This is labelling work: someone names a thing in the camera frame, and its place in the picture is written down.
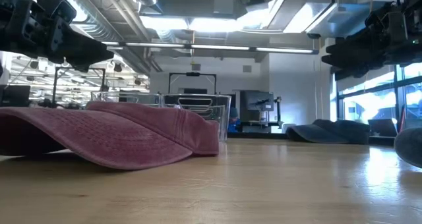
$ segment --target table surface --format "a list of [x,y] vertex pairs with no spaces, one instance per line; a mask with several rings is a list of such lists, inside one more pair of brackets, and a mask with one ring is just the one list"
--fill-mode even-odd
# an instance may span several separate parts
[[119,172],[0,157],[0,223],[422,223],[422,170],[392,148],[232,139],[218,157]]

